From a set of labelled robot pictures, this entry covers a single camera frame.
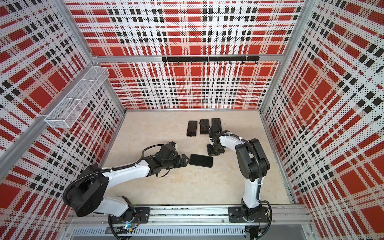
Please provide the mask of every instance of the black mounting plate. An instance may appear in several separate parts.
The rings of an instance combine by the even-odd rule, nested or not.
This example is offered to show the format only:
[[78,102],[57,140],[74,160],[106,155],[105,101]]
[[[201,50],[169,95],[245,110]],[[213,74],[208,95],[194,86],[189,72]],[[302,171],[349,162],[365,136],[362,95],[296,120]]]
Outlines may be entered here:
[[[268,222],[269,221],[269,215],[266,210],[266,207],[262,207],[262,210],[260,213],[256,215],[255,223],[257,222]],[[229,222],[247,222],[243,219],[243,216],[241,214],[241,207],[228,207],[228,217]]]
[[[148,218],[149,218],[149,211],[151,208],[149,207],[135,207],[136,214],[139,214],[141,217],[140,223],[148,223]],[[131,223],[137,223],[139,218],[133,219]],[[113,224],[115,223],[124,223],[126,221],[130,221],[130,219],[124,219],[123,217],[116,217],[116,216],[111,216],[111,222]]]

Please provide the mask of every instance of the white wire mesh basket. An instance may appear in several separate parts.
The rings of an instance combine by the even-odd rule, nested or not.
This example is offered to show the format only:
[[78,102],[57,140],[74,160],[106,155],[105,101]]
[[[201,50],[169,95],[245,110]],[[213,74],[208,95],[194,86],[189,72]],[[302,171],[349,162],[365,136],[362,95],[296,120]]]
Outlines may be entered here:
[[51,127],[71,128],[85,107],[108,78],[107,68],[93,66],[45,118]]

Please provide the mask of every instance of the smartphone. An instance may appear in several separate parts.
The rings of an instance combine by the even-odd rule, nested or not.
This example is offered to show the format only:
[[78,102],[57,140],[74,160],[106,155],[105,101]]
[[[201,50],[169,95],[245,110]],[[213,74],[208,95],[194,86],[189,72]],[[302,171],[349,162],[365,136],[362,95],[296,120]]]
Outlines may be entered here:
[[214,158],[210,156],[191,154],[189,164],[201,167],[212,167],[214,164]]
[[[200,119],[200,122],[209,126],[209,119]],[[208,135],[209,130],[204,125],[200,124],[200,135]]]
[[221,120],[220,118],[212,118],[212,133],[218,133],[221,132]]
[[197,121],[189,121],[187,128],[187,136],[188,137],[196,137],[197,131]]

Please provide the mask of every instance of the plaid wall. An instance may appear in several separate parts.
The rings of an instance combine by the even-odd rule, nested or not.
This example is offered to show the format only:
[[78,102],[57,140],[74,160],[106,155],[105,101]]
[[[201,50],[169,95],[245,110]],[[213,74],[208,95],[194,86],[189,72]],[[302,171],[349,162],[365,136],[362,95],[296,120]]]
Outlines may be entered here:
[[304,0],[65,0],[96,56],[280,54]]
[[[88,65],[50,1],[0,3],[0,154]],[[121,115],[101,87],[71,129],[46,128],[0,180],[0,239],[55,239],[69,181],[99,163]]]
[[102,64],[127,109],[258,109],[277,65],[277,61]]
[[49,1],[0,4],[1,155],[88,61]]
[[321,238],[384,238],[384,1],[314,7],[265,117]]

